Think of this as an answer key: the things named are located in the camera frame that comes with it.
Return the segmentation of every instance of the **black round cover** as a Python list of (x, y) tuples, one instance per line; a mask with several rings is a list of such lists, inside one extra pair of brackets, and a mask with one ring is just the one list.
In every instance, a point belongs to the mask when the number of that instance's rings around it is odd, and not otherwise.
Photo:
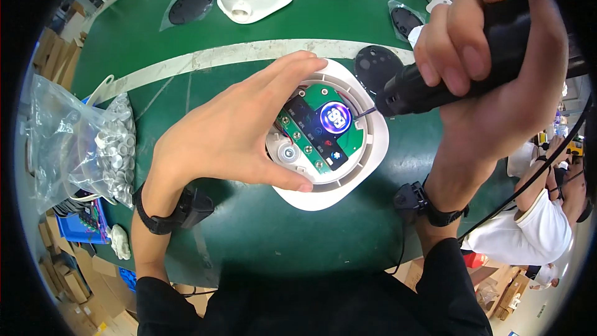
[(185, 24), (197, 19), (212, 0), (177, 0), (170, 8), (168, 19), (174, 25)]

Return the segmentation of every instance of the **black sleeve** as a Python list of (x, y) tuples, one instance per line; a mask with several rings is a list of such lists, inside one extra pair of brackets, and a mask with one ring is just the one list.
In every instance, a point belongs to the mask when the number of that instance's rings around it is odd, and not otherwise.
[(145, 276), (137, 281), (139, 336), (190, 335), (201, 317), (183, 295), (159, 279)]
[(437, 243), (425, 258), (417, 294), (459, 335), (492, 335), (489, 320), (477, 303), (473, 283), (456, 239)]

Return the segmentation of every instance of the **person in white shirt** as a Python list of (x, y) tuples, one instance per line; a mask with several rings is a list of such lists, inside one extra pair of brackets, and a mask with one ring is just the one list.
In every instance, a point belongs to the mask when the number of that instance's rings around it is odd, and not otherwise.
[[(522, 175), (515, 190), (526, 183), (549, 158), (563, 138), (554, 137), (545, 157), (538, 157)], [(567, 158), (560, 153), (554, 163)], [(546, 265), (558, 259), (570, 244), (571, 227), (587, 205), (585, 176), (571, 179), (583, 170), (582, 158), (573, 161), (561, 187), (563, 202), (550, 200), (545, 188), (553, 169), (546, 169), (518, 198), (516, 208), (503, 211), (468, 234), (461, 249), (485, 254), (510, 265)]]
[(559, 269), (553, 263), (542, 266), (529, 266), (526, 269), (526, 277), (539, 283), (530, 285), (530, 289), (543, 290), (548, 287), (557, 287), (559, 284)]

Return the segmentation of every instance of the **white line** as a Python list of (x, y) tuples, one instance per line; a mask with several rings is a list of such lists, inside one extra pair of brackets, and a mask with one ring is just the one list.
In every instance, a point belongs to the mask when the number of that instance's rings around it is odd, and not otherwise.
[[(374, 43), (334, 39), (273, 39), (199, 50), (154, 63), (115, 80), (106, 86), (104, 91), (101, 91), (97, 103), (111, 99), (119, 93), (189, 71), (219, 67), (232, 63), (276, 59), (301, 49), (315, 52), (319, 57), (354, 59), (359, 50), (371, 44)], [(388, 46), (384, 47), (394, 52), (403, 64), (414, 63), (413, 51)]]
[(139, 115), (137, 117), (135, 117), (135, 122), (139, 121), (139, 118), (141, 118), (145, 112), (149, 109), (149, 107), (151, 107), (151, 105), (153, 104), (153, 102), (158, 98), (158, 96), (160, 95), (160, 93), (162, 93), (162, 91), (170, 84), (170, 82), (172, 82), (172, 79), (174, 79), (174, 77), (176, 75), (178, 75), (180, 73), (176, 73), (175, 75), (173, 75), (172, 77), (170, 77), (170, 79), (168, 79), (166, 81), (166, 83), (164, 83), (164, 85), (162, 86), (162, 88), (160, 88), (160, 90), (158, 91), (158, 93), (156, 93), (153, 98), (149, 101), (149, 104), (147, 105), (147, 107), (145, 107), (145, 109), (143, 109), (141, 111), (141, 113), (139, 113)]
[(189, 100), (190, 100), (190, 79), (193, 76), (193, 73), (189, 73), (189, 86), (187, 86), (187, 105), (186, 108), (184, 109), (184, 114), (189, 113)]

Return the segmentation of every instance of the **black shirt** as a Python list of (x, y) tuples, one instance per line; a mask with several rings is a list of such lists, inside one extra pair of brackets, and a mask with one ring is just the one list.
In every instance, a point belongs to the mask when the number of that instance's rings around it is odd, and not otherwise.
[(222, 277), (205, 317), (159, 279), (137, 281), (138, 335), (491, 335), (456, 239), (429, 252), (417, 293), (384, 272)]

